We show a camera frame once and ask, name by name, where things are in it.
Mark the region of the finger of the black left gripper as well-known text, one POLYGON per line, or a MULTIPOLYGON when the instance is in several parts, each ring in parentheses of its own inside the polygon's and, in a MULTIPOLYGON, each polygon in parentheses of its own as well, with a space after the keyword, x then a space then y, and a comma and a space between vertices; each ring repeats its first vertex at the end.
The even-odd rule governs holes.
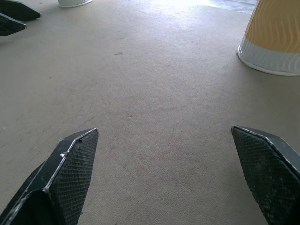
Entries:
POLYGON ((0 0, 0 13, 18 21, 31 21, 41 17, 38 11, 14 0, 0 0))
POLYGON ((26 29, 26 24, 0 13, 0 36, 8 36, 26 29))

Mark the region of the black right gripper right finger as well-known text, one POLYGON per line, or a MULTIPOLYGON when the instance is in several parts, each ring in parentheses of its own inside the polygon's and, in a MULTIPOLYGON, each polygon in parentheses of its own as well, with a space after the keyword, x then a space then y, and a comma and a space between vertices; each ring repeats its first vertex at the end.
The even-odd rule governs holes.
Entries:
POLYGON ((231 128, 246 183, 268 225, 300 225, 300 154, 279 136, 231 128))

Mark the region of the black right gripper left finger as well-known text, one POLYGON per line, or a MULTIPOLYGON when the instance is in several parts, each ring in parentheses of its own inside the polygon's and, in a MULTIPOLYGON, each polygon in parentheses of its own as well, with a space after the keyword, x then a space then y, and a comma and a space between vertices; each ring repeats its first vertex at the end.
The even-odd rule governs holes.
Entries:
POLYGON ((97 128, 62 139, 0 214, 0 225, 77 225, 90 187, 97 128))

